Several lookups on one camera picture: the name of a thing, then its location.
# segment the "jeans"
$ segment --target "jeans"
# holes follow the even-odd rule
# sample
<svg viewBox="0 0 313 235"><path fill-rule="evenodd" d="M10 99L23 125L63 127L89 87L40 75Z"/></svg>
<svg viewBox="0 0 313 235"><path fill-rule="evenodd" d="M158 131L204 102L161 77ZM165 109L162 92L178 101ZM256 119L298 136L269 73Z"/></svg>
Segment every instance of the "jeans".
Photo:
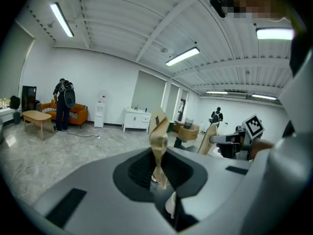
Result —
<svg viewBox="0 0 313 235"><path fill-rule="evenodd" d="M64 97L59 98L57 102L57 120L56 120L56 128L58 131L67 130L68 118L69 118L70 108L65 104Z"/></svg>

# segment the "white cup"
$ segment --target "white cup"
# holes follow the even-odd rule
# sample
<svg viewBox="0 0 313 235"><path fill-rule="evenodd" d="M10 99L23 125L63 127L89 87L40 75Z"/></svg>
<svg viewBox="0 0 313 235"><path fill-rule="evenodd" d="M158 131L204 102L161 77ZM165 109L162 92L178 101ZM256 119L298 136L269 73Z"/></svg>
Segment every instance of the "white cup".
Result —
<svg viewBox="0 0 313 235"><path fill-rule="evenodd" d="M165 203L165 209L171 215L172 219L174 219L175 201L176 201L176 191L174 191L172 196Z"/></svg>

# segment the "person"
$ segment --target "person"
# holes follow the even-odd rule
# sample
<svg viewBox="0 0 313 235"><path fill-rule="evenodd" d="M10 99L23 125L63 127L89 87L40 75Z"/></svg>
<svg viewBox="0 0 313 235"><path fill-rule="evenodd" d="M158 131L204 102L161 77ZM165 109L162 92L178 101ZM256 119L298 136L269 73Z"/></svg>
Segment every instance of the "person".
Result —
<svg viewBox="0 0 313 235"><path fill-rule="evenodd" d="M221 113L221 108L217 107L216 111L211 114L212 123L217 123L223 121L223 114Z"/></svg>
<svg viewBox="0 0 313 235"><path fill-rule="evenodd" d="M69 118L69 110L70 108L65 103L64 90L62 90L62 83L65 81L64 78L60 79L60 82L56 85L53 96L54 101L57 104L57 119L56 124L54 126L55 131L67 130L68 118Z"/></svg>

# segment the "black slot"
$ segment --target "black slot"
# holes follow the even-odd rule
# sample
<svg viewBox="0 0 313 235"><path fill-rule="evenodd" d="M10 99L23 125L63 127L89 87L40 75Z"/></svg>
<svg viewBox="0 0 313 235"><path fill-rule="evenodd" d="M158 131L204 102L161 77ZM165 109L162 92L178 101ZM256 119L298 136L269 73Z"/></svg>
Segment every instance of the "black slot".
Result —
<svg viewBox="0 0 313 235"><path fill-rule="evenodd" d="M56 226L63 228L72 216L80 202L86 195L86 191L73 188L46 216L46 219Z"/></svg>
<svg viewBox="0 0 313 235"><path fill-rule="evenodd" d="M164 154L161 167L180 198L197 195L208 178L202 165L170 149Z"/></svg>
<svg viewBox="0 0 313 235"><path fill-rule="evenodd" d="M115 186L133 201L154 202L149 192L156 160L151 148L119 164L113 172Z"/></svg>
<svg viewBox="0 0 313 235"><path fill-rule="evenodd" d="M226 168L226 170L241 174L241 175L246 175L248 173L247 169L242 169L242 168L238 168L238 167L234 167L234 166L229 166Z"/></svg>

